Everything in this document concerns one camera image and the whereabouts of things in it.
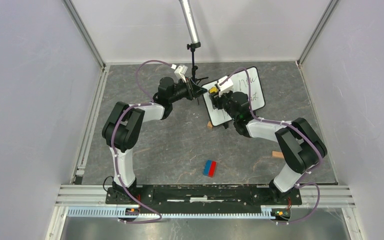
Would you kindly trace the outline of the yellow bone shaped eraser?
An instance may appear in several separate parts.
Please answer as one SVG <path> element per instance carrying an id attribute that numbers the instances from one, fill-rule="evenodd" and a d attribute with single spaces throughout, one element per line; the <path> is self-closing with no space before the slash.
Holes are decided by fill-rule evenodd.
<path id="1" fill-rule="evenodd" d="M 213 86 L 213 87 L 211 87 L 209 90 L 208 90 L 208 93 L 210 94 L 210 95 L 213 95 L 213 94 L 217 94 L 218 93 L 218 88 L 216 87 L 216 86 Z"/>

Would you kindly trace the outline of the black framed whiteboard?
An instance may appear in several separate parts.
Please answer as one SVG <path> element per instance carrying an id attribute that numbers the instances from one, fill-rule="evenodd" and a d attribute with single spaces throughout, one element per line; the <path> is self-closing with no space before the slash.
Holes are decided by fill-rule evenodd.
<path id="1" fill-rule="evenodd" d="M 252 66 L 247 68 L 246 70 L 249 75 L 249 82 L 251 87 L 251 92 L 250 92 L 251 105 L 252 105 L 252 109 L 256 111 L 258 109 L 263 108 L 266 105 L 263 88 L 260 82 L 258 69 L 255 66 Z M 249 93 L 249 84 L 247 81 L 246 72 L 244 70 L 235 73 L 229 79 L 229 81 L 233 83 L 233 87 L 232 87 L 233 92 L 242 92 L 244 94 Z M 208 92 L 203 95 L 203 99 L 204 99 L 206 110 L 209 115 L 209 120 L 214 127 L 222 125 L 232 120 L 232 118 L 223 109 L 216 109 L 213 107 L 213 104 Z"/>

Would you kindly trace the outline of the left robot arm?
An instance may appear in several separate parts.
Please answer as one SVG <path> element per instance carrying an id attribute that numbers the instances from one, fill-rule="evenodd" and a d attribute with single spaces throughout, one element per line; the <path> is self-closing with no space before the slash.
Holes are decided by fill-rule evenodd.
<path id="1" fill-rule="evenodd" d="M 186 82 L 181 79 L 175 82 L 171 77 L 163 77 L 151 102 L 128 104 L 119 101 L 115 104 L 102 129 L 102 137 L 113 158 L 112 188 L 125 204 L 133 203 L 138 195 L 133 147 L 139 139 L 143 123 L 166 119 L 176 101 L 192 101 L 202 96 L 206 90 L 199 85 L 201 81 L 201 78 L 188 78 Z"/>

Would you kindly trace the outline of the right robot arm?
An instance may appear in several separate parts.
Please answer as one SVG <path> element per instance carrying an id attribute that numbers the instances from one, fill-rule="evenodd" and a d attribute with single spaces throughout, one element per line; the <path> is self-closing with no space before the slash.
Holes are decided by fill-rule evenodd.
<path id="1" fill-rule="evenodd" d="M 301 178 L 309 174 L 328 153 L 326 145 L 305 118 L 293 121 L 259 118 L 251 110 L 248 95 L 240 91 L 219 95 L 211 90 L 209 98 L 215 109 L 225 111 L 232 118 L 233 126 L 240 135 L 278 143 L 285 165 L 269 183 L 268 196 L 275 204 L 286 201 Z"/>

